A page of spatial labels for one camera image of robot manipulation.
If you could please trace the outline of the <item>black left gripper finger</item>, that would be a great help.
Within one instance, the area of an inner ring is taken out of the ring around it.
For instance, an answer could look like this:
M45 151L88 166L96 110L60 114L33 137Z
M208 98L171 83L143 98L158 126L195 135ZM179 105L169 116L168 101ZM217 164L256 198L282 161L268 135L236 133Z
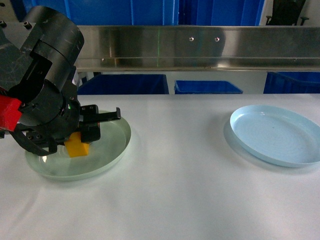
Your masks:
M25 135L18 129L11 131L10 135L23 149L34 155L48 156L57 152L57 143L52 137L37 132Z
M102 111L97 115L98 122L112 122L121 118L121 109L119 107L116 107L115 111Z

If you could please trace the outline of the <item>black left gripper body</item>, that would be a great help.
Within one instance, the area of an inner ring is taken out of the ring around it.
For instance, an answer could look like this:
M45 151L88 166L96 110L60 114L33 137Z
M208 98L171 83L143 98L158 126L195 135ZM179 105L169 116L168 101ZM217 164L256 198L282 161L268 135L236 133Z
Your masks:
M58 90L51 82L26 82L14 87L14 97L22 104L22 116L14 130L37 132L51 137L63 145L72 133L81 133L81 142L90 144L101 138L100 122L97 121L97 105L81 106L76 86L67 83Z

